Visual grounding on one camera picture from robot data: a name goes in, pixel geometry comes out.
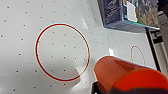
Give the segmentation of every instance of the red circle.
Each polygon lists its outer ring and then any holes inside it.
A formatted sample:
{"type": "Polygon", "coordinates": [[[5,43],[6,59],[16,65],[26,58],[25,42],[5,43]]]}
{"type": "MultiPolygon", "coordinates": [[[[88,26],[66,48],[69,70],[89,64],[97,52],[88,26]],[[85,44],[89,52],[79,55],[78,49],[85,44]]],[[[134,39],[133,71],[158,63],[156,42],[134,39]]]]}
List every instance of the red circle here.
{"type": "Polygon", "coordinates": [[[141,49],[138,46],[132,46],[132,48],[131,48],[131,60],[132,60],[132,62],[133,62],[133,58],[132,58],[132,50],[133,50],[133,48],[138,48],[138,50],[141,52],[142,58],[144,60],[144,65],[146,66],[144,55],[143,55],[141,49]]]}
{"type": "Polygon", "coordinates": [[[79,78],[79,77],[86,71],[86,69],[87,69],[87,67],[88,67],[88,65],[89,65],[89,60],[90,60],[89,46],[88,46],[88,43],[87,43],[85,37],[84,37],[77,29],[75,29],[74,27],[72,27],[72,26],[70,26],[70,25],[67,25],[67,24],[53,24],[53,25],[50,25],[50,26],[48,26],[47,28],[45,28],[45,29],[40,33],[40,35],[38,36],[38,39],[37,39],[37,41],[36,41],[35,53],[36,53],[36,59],[37,59],[37,61],[38,61],[38,64],[40,65],[41,69],[42,69],[48,76],[50,76],[51,78],[53,78],[53,79],[55,79],[55,80],[58,80],[58,81],[72,81],[72,80],[75,80],[75,79],[79,78]],[[83,71],[81,74],[79,74],[78,76],[76,76],[76,77],[74,77],[74,78],[72,78],[72,79],[67,79],[67,80],[65,80],[65,79],[59,79],[59,78],[56,78],[56,77],[52,76],[51,74],[49,74],[49,73],[44,69],[44,67],[42,66],[42,64],[40,63],[40,60],[39,60],[39,58],[38,58],[38,53],[37,53],[38,42],[39,42],[39,40],[40,40],[42,34],[43,34],[47,29],[49,29],[49,28],[51,28],[51,27],[54,27],[54,26],[67,26],[67,27],[70,27],[70,28],[74,29],[77,33],[79,33],[79,34],[81,35],[81,37],[83,38],[83,40],[84,40],[85,43],[86,43],[87,50],[88,50],[88,61],[87,61],[87,65],[86,65],[84,71],[83,71]]]}

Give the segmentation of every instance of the white surface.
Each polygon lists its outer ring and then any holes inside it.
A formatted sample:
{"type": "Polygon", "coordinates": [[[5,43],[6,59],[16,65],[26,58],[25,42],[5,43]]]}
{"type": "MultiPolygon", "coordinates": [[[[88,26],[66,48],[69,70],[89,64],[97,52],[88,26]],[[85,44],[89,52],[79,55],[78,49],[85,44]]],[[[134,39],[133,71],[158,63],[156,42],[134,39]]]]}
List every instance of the white surface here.
{"type": "MultiPolygon", "coordinates": [[[[109,49],[113,49],[114,56],[131,61],[131,47],[138,46],[146,65],[155,69],[145,33],[103,28],[96,0],[1,0],[0,4],[0,94],[90,94],[94,65],[110,55],[109,49]],[[50,78],[35,57],[37,37],[55,23],[78,29],[90,47],[87,70],[70,82],[50,78]]],[[[44,68],[62,79],[80,74],[88,56],[79,34],[65,27],[47,30],[40,39],[38,53],[44,68]]],[[[133,55],[135,63],[142,65],[140,52],[134,49],[133,55]]]]}
{"type": "Polygon", "coordinates": [[[127,17],[129,21],[137,22],[135,6],[127,1],[127,17]]]}

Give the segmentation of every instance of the box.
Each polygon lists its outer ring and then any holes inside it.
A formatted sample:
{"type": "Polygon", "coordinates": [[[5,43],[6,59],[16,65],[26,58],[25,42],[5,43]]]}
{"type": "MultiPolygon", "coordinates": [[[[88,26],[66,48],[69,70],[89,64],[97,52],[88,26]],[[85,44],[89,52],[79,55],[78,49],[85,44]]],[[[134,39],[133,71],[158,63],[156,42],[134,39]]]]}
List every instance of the box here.
{"type": "Polygon", "coordinates": [[[157,0],[98,0],[103,25],[130,32],[159,29],[157,0]]]}

